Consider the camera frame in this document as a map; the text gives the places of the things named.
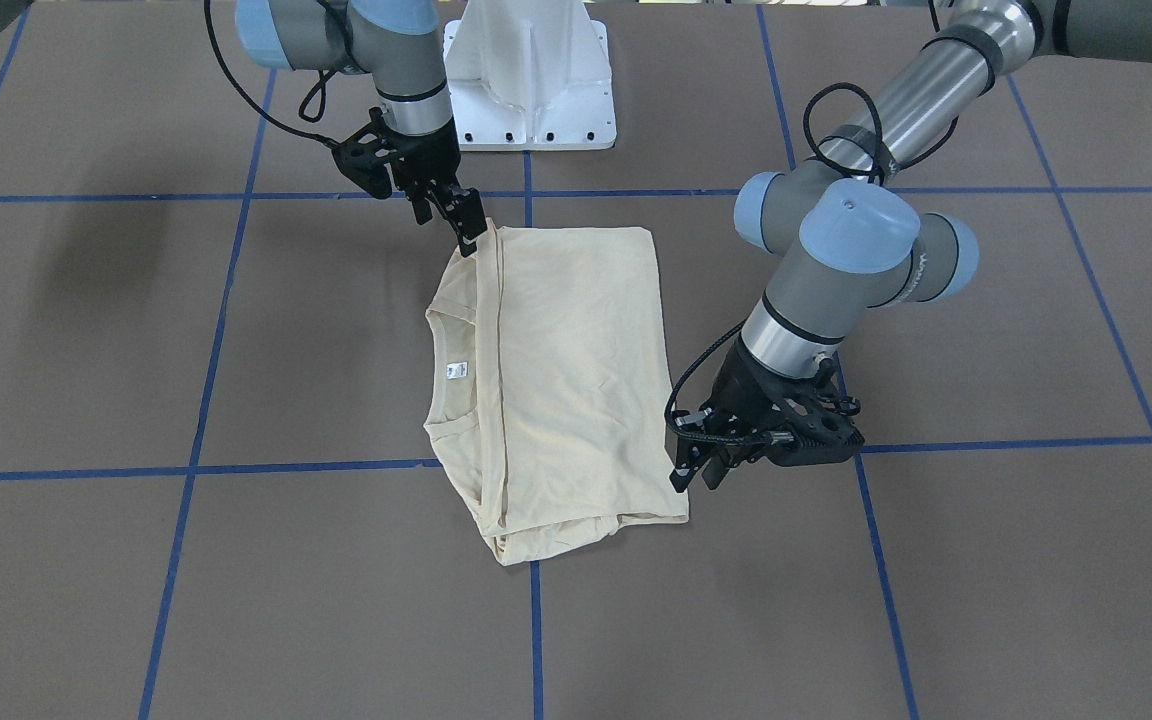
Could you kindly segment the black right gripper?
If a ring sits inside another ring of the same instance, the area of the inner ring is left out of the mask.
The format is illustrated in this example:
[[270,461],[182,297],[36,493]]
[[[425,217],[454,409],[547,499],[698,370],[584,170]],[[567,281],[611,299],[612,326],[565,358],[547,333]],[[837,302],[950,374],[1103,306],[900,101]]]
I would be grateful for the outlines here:
[[369,123],[332,150],[335,167],[374,199],[393,190],[411,196],[417,223],[435,214],[456,234],[462,258],[470,258],[476,240],[486,233],[479,191],[462,187],[456,177],[460,145],[456,126],[448,120],[430,135],[403,135],[385,120],[381,109],[369,109]]

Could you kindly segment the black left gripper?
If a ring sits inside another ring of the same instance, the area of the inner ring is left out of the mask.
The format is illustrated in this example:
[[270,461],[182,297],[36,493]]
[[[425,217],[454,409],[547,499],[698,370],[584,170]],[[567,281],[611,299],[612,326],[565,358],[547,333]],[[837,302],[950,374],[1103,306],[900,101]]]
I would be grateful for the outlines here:
[[838,392],[838,363],[824,357],[806,379],[778,376],[733,343],[702,410],[668,411],[677,446],[669,482],[685,492],[695,479],[717,488],[740,462],[760,458],[795,468],[846,462],[865,439],[855,427],[855,397]]

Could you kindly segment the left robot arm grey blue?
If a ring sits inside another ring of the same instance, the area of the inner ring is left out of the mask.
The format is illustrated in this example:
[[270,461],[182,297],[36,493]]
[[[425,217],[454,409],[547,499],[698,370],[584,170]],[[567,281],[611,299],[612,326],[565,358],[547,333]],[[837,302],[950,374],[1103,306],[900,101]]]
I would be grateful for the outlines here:
[[695,414],[667,401],[673,488],[696,477],[717,488],[761,458],[806,467],[861,450],[859,402],[835,382],[838,347],[869,306],[945,300],[979,263],[965,223],[916,213],[893,179],[935,154],[977,97],[1037,56],[1152,65],[1152,1],[960,1],[877,94],[846,82],[814,94],[855,94],[865,109],[814,137],[809,103],[809,158],[741,188],[736,232],[780,265],[749,318],[723,334],[708,400]]

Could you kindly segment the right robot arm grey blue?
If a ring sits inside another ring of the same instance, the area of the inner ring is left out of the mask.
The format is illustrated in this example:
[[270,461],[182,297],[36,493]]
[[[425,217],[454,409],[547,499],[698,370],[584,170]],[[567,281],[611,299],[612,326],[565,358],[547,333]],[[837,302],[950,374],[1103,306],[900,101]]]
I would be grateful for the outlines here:
[[431,1],[238,1],[238,41],[253,63],[312,70],[314,91],[338,76],[369,76],[378,105],[347,138],[289,135],[329,150],[338,172],[372,199],[401,192],[417,223],[444,219],[460,253],[488,229],[480,194],[457,179],[461,151]]

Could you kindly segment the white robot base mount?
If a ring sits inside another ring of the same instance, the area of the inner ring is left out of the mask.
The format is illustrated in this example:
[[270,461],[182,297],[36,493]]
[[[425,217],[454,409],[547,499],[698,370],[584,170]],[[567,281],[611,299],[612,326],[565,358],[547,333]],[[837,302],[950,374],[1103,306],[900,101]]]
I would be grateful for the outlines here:
[[445,23],[444,63],[463,151],[617,141],[609,33],[582,1],[470,1]]

